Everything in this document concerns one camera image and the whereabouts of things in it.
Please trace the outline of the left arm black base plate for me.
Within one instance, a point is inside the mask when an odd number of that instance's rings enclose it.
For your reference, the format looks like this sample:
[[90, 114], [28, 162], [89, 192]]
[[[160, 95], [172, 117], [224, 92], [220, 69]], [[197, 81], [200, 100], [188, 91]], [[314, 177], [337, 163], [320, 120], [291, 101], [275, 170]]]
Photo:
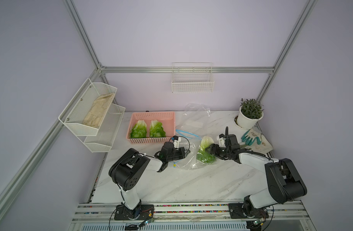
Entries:
[[154, 214], [154, 205], [137, 205], [133, 210], [121, 204], [116, 207], [114, 220], [145, 220]]

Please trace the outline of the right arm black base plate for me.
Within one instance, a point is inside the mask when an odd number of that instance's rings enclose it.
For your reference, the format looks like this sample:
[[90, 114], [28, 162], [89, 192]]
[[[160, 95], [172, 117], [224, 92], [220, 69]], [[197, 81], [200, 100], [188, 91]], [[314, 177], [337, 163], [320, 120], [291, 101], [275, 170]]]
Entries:
[[228, 210], [232, 219], [269, 218], [269, 214], [266, 208], [254, 208], [246, 202], [229, 203]]

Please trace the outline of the bagged chinese cabbage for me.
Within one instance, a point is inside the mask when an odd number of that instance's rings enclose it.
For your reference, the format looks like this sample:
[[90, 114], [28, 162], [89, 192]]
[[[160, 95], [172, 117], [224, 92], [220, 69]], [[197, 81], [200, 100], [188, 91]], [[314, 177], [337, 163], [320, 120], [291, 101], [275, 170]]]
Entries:
[[150, 138], [164, 138], [166, 132], [164, 131], [162, 122], [152, 120], [150, 123]]

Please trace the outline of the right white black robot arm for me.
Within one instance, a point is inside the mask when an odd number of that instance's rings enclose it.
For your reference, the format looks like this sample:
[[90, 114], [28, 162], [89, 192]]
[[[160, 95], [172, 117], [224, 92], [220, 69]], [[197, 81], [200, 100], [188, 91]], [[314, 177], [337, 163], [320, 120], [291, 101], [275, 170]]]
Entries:
[[267, 187], [246, 196], [241, 204], [240, 211], [245, 217], [254, 217], [269, 206], [284, 204], [307, 194], [307, 188], [290, 159], [269, 158], [241, 147], [237, 137], [229, 134], [228, 127], [219, 135], [219, 144], [210, 144], [203, 150], [221, 160], [233, 160], [265, 174]]

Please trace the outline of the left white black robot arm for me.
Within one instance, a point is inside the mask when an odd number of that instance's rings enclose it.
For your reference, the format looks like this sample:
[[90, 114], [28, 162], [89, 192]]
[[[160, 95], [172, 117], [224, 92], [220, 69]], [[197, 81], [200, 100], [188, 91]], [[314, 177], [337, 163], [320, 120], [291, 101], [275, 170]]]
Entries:
[[189, 148], [179, 147], [177, 142], [171, 141], [165, 142], [153, 156], [142, 154], [134, 148], [126, 151], [108, 172], [113, 183], [120, 189], [122, 205], [130, 212], [140, 212], [142, 203], [136, 185], [144, 171], [162, 172], [169, 162], [184, 159], [190, 152]]

